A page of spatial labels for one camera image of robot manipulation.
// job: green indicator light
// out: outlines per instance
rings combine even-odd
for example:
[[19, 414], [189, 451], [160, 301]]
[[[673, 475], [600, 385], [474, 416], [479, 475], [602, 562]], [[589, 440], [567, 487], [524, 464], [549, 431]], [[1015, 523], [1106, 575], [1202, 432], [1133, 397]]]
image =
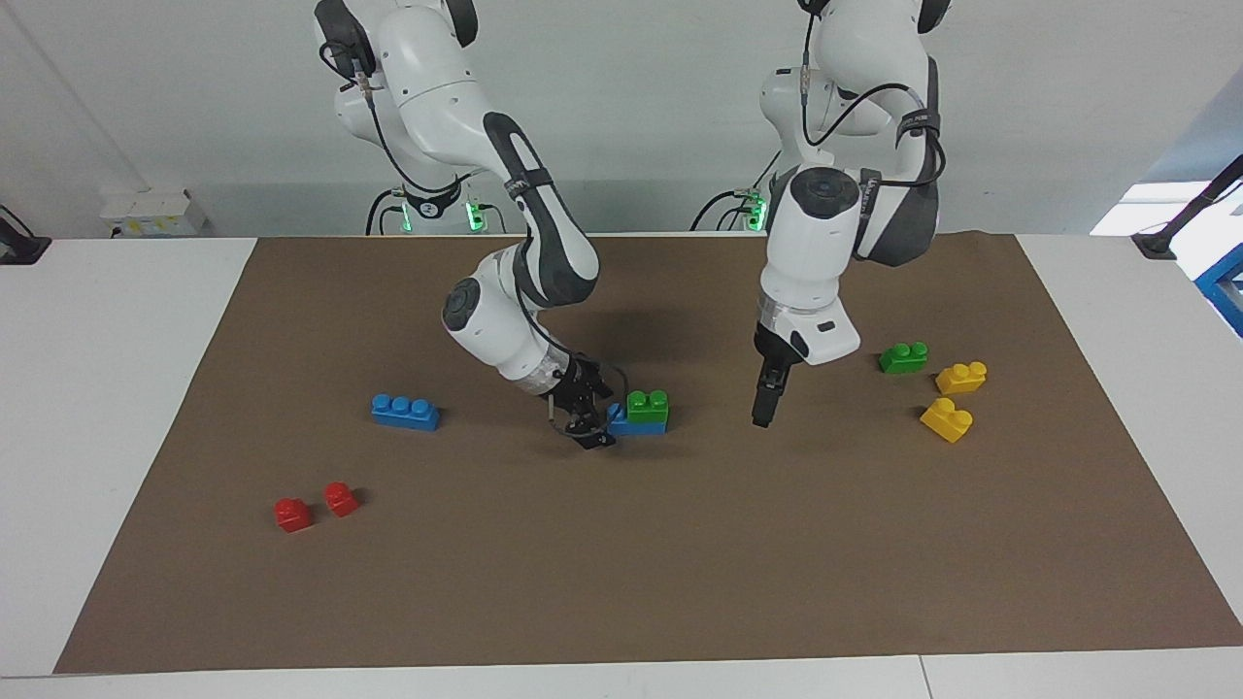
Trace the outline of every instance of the green indicator light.
[[763, 197], [756, 197], [755, 200], [751, 215], [747, 216], [747, 228], [759, 231], [764, 229], [764, 221], [768, 220], [768, 201]]
[[466, 221], [470, 224], [471, 233], [487, 230], [487, 219], [484, 216], [484, 211], [480, 210], [479, 204], [474, 201], [466, 203]]

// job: robotic arm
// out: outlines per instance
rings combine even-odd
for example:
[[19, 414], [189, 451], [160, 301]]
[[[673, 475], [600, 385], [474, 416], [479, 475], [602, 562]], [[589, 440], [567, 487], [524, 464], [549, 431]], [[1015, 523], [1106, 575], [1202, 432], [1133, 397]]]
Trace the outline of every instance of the robotic arm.
[[338, 104], [360, 101], [379, 129], [385, 121], [378, 114], [389, 114], [416, 162], [492, 172], [533, 231], [485, 257], [452, 289], [445, 328], [501, 376], [547, 399], [549, 420], [553, 407], [569, 413], [559, 432], [585, 449], [613, 444], [595, 409], [597, 397], [613, 393], [600, 363], [568, 350], [536, 320], [539, 310], [587, 300], [599, 260], [534, 147], [492, 108], [466, 61], [462, 49], [477, 32], [471, 0], [321, 0], [316, 17], [337, 72], [351, 81]]
[[[752, 422], [768, 427], [791, 367], [823, 364], [859, 348], [838, 297], [851, 255], [899, 266], [922, 255], [937, 224], [941, 149], [936, 62], [919, 35], [948, 0], [799, 0], [812, 15], [800, 70], [764, 83], [762, 107], [782, 139], [761, 275], [756, 348], [763, 367]], [[812, 30], [820, 20], [812, 70]], [[897, 124], [896, 172], [843, 170], [822, 149], [837, 133], [873, 136]]]

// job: white wall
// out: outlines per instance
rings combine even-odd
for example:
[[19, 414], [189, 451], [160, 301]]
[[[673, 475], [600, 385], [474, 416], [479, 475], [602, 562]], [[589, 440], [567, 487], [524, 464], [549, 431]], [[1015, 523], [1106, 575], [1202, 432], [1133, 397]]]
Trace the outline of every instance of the white wall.
[[[758, 86], [798, 61], [793, 0], [476, 4], [476, 73], [589, 230], [682, 229], [776, 149]], [[94, 235], [122, 158], [190, 188], [222, 234], [357, 233], [393, 177], [336, 123], [313, 5], [0, 0], [0, 24], [35, 40], [119, 153], [101, 155], [5, 39], [0, 199], [42, 231]], [[957, 0], [927, 39], [942, 228], [1088, 233], [1243, 62], [1241, 24], [1237, 0]]]
[[1144, 182], [1208, 182], [1243, 153], [1243, 70], [1226, 83]]

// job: brown paper mat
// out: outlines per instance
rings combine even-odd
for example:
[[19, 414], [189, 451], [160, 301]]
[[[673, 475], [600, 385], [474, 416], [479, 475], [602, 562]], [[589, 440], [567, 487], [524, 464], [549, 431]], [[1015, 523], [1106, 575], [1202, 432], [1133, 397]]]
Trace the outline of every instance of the brown paper mat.
[[[593, 453], [440, 328], [500, 245], [260, 241], [56, 670], [1243, 644], [1013, 238], [854, 265], [863, 350], [797, 367], [767, 432], [763, 240], [597, 240], [597, 294], [546, 320], [672, 418]], [[915, 340], [926, 372], [879, 372]], [[973, 359], [989, 379], [950, 445], [917, 415]], [[434, 399], [440, 432], [372, 424], [377, 392]], [[337, 479], [358, 512], [271, 521]]]

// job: table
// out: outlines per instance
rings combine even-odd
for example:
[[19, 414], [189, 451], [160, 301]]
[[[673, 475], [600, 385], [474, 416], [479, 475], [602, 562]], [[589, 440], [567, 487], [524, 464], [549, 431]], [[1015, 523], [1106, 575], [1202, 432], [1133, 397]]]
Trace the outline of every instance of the table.
[[[1224, 596], [1243, 608], [1243, 346], [1173, 265], [1127, 240], [1021, 236]], [[58, 241], [0, 275], [0, 697], [1234, 697], [1243, 649], [752, 663], [273, 670], [41, 679], [56, 662], [236, 284], [252, 240]]]

